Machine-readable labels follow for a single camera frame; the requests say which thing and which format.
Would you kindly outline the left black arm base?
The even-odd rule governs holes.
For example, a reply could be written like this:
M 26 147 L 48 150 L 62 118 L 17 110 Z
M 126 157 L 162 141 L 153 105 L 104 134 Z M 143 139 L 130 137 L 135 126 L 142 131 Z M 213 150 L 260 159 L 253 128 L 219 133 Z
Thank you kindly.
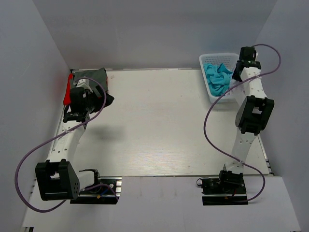
M 81 191 L 70 204 L 116 205 L 120 198 L 122 177 L 99 177 L 95 188 Z

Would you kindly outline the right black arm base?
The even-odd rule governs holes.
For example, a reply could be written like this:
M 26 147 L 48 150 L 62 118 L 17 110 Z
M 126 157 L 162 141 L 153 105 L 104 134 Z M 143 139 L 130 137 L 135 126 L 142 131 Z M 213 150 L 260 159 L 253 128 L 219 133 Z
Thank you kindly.
M 221 170 L 218 178 L 202 177 L 196 185 L 202 189 L 204 206 L 248 204 L 243 174 Z

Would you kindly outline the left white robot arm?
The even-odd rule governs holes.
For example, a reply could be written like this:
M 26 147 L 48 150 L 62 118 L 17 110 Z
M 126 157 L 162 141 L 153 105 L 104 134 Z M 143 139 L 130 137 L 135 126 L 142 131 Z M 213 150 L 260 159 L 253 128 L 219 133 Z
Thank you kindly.
M 96 169 L 75 171 L 72 161 L 89 115 L 102 108 L 106 93 L 99 85 L 78 85 L 69 90 L 69 97 L 70 104 L 64 109 L 60 137 L 46 161 L 39 162 L 35 168 L 40 196 L 44 201 L 75 200 L 85 188 L 96 193 L 102 187 Z

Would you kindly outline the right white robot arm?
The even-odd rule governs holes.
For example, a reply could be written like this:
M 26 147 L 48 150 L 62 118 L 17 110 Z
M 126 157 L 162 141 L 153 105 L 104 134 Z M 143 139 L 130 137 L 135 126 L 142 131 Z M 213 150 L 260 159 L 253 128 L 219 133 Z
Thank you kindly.
M 234 88 L 233 93 L 240 105 L 235 119 L 237 135 L 231 152 L 237 160 L 225 163 L 218 180 L 218 188 L 225 193 L 241 182 L 243 163 L 253 141 L 265 129 L 275 105 L 264 92 L 260 79 L 261 64 L 256 61 L 256 56 L 254 47 L 242 47 L 232 75 L 233 80 L 243 84 Z

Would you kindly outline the white t-shirt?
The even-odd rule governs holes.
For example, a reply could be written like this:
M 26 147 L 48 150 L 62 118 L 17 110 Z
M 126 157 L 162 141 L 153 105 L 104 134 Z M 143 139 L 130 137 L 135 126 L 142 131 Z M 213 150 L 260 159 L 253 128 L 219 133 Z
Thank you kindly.
M 73 85 L 75 87 L 82 87 L 84 89 L 91 89 L 90 85 L 89 85 L 89 80 L 88 79 L 80 79 L 80 80 L 76 80 L 73 82 Z

